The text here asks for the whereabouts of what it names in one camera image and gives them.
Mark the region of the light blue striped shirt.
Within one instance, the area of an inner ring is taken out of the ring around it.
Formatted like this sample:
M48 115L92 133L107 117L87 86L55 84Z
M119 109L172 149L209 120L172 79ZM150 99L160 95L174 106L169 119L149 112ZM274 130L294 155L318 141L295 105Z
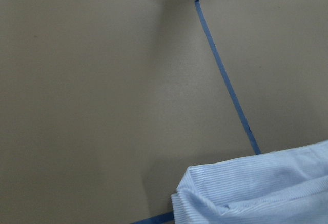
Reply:
M187 168L176 223L327 223L327 142Z

